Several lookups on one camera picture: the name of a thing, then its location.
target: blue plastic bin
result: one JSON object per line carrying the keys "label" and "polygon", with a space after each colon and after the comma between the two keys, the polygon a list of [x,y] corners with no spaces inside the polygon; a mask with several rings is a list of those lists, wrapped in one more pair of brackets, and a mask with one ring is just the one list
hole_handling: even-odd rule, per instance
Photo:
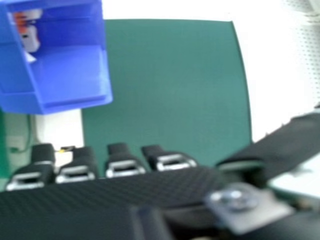
{"label": "blue plastic bin", "polygon": [[[41,43],[26,61],[12,13],[42,9]],[[0,0],[0,104],[49,114],[112,101],[101,0]]]}

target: blue storage box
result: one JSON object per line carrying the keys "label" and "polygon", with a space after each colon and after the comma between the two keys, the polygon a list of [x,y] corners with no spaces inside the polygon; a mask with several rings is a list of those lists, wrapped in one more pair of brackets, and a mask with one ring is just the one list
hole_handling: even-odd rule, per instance
{"label": "blue storage box", "polygon": [[[25,57],[13,13],[42,9],[40,41]],[[112,101],[101,0],[0,0],[0,104],[49,114]]]}

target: white and orange object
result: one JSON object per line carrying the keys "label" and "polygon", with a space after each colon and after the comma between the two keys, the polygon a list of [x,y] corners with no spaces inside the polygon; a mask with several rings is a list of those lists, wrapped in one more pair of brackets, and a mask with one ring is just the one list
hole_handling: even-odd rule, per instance
{"label": "white and orange object", "polygon": [[41,9],[33,9],[23,12],[16,12],[14,20],[21,36],[24,49],[28,53],[36,52],[40,47],[38,40],[37,28],[30,21],[41,18],[43,11]]}

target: orange object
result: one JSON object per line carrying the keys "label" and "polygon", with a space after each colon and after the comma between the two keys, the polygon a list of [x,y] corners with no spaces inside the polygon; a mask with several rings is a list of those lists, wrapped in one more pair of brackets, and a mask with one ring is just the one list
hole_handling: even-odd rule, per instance
{"label": "orange object", "polygon": [[18,32],[20,34],[26,34],[27,33],[27,21],[26,16],[23,12],[15,12],[14,13],[14,21],[18,28]]}

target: green panel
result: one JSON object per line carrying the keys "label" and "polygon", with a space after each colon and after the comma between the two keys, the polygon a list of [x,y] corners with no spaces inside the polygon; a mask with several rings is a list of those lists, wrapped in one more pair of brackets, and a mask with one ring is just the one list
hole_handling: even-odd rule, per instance
{"label": "green panel", "polygon": [[213,165],[251,141],[245,72],[231,22],[107,20],[114,93],[83,110],[85,142],[161,144]]}
{"label": "green panel", "polygon": [[0,178],[8,178],[9,175],[9,166],[6,155],[6,133],[4,113],[0,110]]}

